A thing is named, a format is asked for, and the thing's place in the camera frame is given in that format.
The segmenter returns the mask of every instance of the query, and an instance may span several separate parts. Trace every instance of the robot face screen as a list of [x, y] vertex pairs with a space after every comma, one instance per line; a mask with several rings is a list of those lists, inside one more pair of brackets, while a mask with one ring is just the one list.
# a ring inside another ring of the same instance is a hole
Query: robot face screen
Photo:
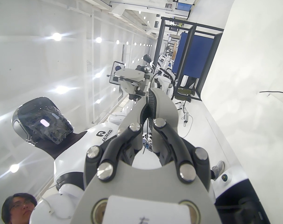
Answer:
[[42, 139], [59, 144], [73, 132], [73, 127], [57, 107], [48, 98], [45, 99], [39, 102], [34, 102], [34, 99], [30, 101], [32, 103], [21, 106], [18, 118], [31, 136], [28, 142], [36, 143]]

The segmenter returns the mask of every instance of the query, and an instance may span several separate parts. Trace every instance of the label sticker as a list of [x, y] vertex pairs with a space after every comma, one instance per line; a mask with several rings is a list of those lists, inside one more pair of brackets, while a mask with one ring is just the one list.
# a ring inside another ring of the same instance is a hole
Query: label sticker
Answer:
[[103, 224], [190, 224], [189, 209], [176, 203], [110, 196]]

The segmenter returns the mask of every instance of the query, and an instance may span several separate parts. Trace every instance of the circular sensor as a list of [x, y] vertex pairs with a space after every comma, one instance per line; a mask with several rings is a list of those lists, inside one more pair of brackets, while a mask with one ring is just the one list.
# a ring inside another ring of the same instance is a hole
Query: circular sensor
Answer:
[[102, 223], [106, 205], [107, 205], [107, 199], [102, 199], [94, 205], [91, 213], [91, 219], [93, 224]]
[[191, 224], [200, 223], [200, 213], [199, 213], [197, 206], [193, 202], [188, 201], [188, 200], [183, 200], [179, 202], [179, 204], [186, 205], [189, 208]]

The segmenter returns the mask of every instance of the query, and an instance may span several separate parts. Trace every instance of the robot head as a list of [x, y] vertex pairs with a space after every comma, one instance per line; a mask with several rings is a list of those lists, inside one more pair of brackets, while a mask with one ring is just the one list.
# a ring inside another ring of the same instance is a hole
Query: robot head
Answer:
[[47, 97], [39, 97], [21, 105], [13, 114], [14, 131], [26, 142], [60, 144], [73, 132], [70, 122]]
[[144, 55], [144, 61], [146, 61], [147, 63], [150, 63], [152, 61], [151, 57], [149, 57], [148, 55]]

